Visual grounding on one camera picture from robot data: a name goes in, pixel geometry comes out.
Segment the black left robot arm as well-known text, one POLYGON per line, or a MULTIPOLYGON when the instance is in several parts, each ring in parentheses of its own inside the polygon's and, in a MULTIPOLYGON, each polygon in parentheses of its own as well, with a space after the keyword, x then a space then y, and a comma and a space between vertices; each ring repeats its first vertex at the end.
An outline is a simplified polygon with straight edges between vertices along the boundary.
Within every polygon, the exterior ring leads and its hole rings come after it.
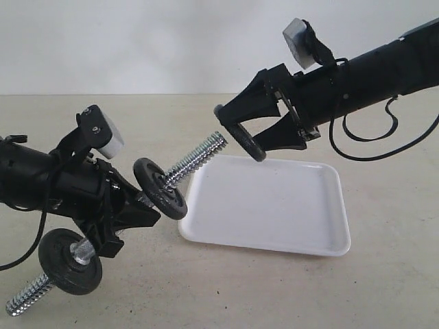
POLYGON ((63 164, 58 151, 1 141, 1 201, 72 219, 98 256, 117 255, 124 245, 118 231, 150 228, 160 219, 139 193, 100 158, 63 164))

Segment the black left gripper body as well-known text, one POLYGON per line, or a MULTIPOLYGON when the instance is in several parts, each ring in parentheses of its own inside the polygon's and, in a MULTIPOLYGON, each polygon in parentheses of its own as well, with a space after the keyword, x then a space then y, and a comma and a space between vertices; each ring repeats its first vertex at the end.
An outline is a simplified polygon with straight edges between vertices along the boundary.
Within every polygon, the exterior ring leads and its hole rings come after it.
POLYGON ((83 233, 108 226, 120 212, 117 170, 102 159, 61 170, 51 186, 49 209, 72 219, 83 233))

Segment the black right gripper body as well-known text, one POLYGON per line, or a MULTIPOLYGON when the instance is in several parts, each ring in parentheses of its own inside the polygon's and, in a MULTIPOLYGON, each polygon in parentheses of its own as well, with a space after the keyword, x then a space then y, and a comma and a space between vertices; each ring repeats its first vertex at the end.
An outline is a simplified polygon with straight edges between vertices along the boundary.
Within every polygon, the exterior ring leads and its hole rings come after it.
POLYGON ((320 138, 318 126, 329 122, 342 102, 346 64, 330 64, 308 74, 291 74, 284 64, 268 71, 278 103, 281 101, 287 107, 284 116, 292 116, 304 139, 320 138))

